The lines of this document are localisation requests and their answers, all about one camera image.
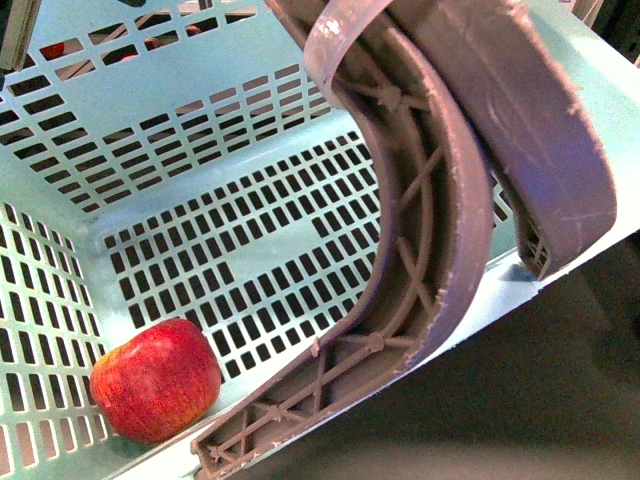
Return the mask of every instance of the red apple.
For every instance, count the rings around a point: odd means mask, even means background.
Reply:
[[[40,49],[42,56],[47,60],[54,60],[59,58],[64,53],[64,42],[54,43],[53,45],[49,45],[48,47],[44,47]]]
[[[220,368],[207,339],[175,318],[101,357],[91,394],[107,420],[134,442],[163,442],[198,420],[218,398]]]

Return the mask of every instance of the apple skin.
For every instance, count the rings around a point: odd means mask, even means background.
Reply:
[[[42,56],[47,60],[60,58],[64,53],[64,42],[54,43],[53,45],[49,45],[48,47],[41,48],[40,52],[42,53]]]
[[[221,374],[207,339],[188,320],[165,320],[102,356],[90,389],[113,429],[153,445],[198,420],[218,398]]]

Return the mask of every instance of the apple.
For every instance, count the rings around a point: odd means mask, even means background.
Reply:
[[[207,339],[188,320],[174,318],[102,356],[89,386],[118,434],[153,445],[202,417],[218,398],[220,383]]]
[[[59,58],[64,53],[64,42],[54,43],[48,47],[41,48],[40,53],[42,53],[42,56],[47,60]]]

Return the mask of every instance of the dark background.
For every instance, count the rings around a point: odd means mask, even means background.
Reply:
[[[639,246],[611,248],[239,478],[640,479]]]

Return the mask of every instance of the gray floor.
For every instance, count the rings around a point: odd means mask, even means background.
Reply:
[[[240,478],[640,479],[639,314],[625,242]]]

